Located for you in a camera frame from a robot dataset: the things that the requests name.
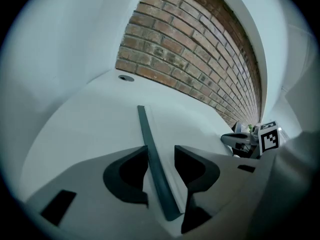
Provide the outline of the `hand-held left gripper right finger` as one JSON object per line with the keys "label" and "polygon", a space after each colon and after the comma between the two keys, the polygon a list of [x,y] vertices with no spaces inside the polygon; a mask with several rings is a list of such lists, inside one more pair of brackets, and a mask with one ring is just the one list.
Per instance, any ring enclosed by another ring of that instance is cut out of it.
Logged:
{"label": "hand-held left gripper right finger", "polygon": [[174,166],[187,188],[182,234],[247,234],[274,154],[260,159],[176,145]]}

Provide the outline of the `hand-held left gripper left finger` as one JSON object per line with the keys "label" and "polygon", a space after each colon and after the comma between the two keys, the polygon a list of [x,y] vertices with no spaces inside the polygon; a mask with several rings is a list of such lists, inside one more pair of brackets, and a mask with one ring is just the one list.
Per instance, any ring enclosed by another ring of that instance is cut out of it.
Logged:
{"label": "hand-held left gripper left finger", "polygon": [[146,146],[72,165],[27,201],[49,240],[160,240],[143,190]]}

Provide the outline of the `white notebook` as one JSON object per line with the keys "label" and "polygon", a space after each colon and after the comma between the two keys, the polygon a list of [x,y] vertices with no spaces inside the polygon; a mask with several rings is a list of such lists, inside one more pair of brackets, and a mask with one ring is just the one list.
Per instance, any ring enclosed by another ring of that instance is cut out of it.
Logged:
{"label": "white notebook", "polygon": [[141,133],[144,144],[148,148],[148,161],[155,190],[161,205],[164,217],[171,222],[182,215],[180,212],[174,195],[171,191],[165,171],[156,144],[152,135],[151,127],[148,121],[146,109],[143,105],[137,106]]}

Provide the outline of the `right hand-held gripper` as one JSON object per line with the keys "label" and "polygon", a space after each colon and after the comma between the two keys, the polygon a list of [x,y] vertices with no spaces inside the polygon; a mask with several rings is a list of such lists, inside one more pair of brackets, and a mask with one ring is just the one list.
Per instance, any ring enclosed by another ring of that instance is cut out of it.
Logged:
{"label": "right hand-held gripper", "polygon": [[231,144],[234,155],[260,159],[264,152],[280,146],[279,125],[276,121],[255,125],[250,133],[226,133],[220,140],[224,144]]}

